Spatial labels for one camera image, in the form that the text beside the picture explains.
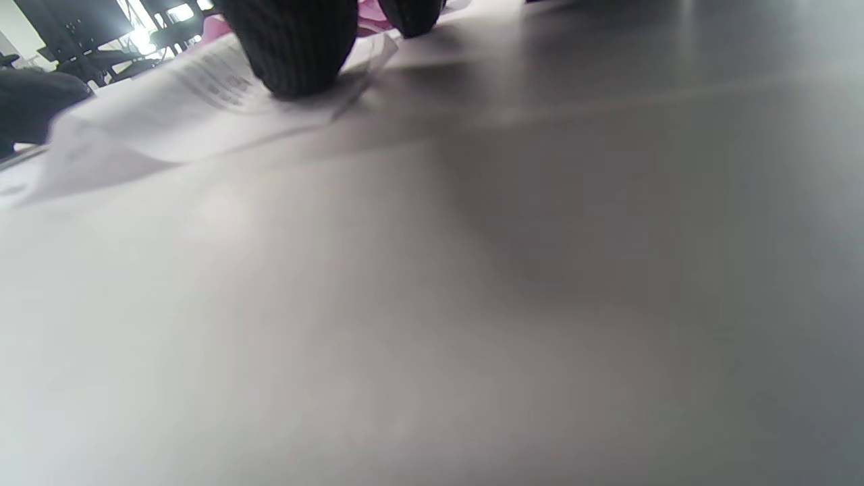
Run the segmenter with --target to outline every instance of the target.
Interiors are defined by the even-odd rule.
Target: bright light
[[[195,13],[192,11],[192,7],[186,5],[185,3],[179,7],[174,7],[173,9],[169,10],[168,14],[175,19],[175,22],[183,22],[184,20],[189,20],[190,18],[195,16]]]
[[[141,55],[153,54],[154,52],[156,52],[156,45],[147,44],[146,46],[142,46],[142,47],[138,48],[138,52],[141,53]]]
[[[135,29],[129,34],[129,40],[135,44],[138,51],[141,51],[144,46],[150,44],[150,32],[145,29]]]

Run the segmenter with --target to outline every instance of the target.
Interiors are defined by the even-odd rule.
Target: black chair
[[[0,54],[0,69],[2,69],[2,68],[15,69],[15,67],[12,66],[12,64],[15,61],[18,61],[19,59],[21,59],[21,56],[18,54],[9,54],[9,55]]]
[[[195,0],[142,0],[141,4],[156,25],[157,31],[150,36],[150,41],[157,48],[168,48],[174,55],[185,51],[187,43],[196,35],[204,32],[205,17],[219,13],[216,9],[202,10]],[[192,10],[192,18],[175,22],[169,10],[187,5]]]

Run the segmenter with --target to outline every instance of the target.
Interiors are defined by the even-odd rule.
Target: white wall
[[[0,32],[9,40],[22,59],[33,59],[36,66],[52,68],[52,64],[36,52],[36,49],[44,46],[45,42],[39,34],[36,34],[27,17],[12,0],[0,0]]]

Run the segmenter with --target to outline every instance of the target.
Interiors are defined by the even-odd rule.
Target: white paper
[[[323,126],[363,92],[396,50],[387,34],[358,39],[334,89],[284,102],[255,78],[237,37],[227,35],[61,115],[50,156],[69,158],[69,140],[78,139],[69,132],[78,125],[176,163]]]

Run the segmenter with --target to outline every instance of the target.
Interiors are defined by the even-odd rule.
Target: desk
[[[481,4],[0,214],[0,483],[860,484],[864,5]]]

